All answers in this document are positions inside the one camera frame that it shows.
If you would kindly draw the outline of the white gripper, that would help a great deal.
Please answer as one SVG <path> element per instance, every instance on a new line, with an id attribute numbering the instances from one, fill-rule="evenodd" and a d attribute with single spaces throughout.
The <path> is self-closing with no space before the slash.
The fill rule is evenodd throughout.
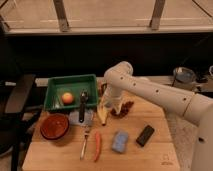
<path id="1" fill-rule="evenodd" d="M 101 98 L 101 105 L 119 112 L 121 110 L 121 98 L 104 95 Z"/>

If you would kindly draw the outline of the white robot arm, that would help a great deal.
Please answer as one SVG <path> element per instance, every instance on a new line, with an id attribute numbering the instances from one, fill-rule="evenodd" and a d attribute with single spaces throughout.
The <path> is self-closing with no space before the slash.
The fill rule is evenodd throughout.
<path id="1" fill-rule="evenodd" d="M 134 77 L 133 67 L 122 61 L 105 71 L 107 88 L 103 104 L 119 113 L 122 91 L 126 90 L 182 116 L 198 127 L 191 171 L 213 171 L 213 99 L 192 91 L 158 84 Z"/>

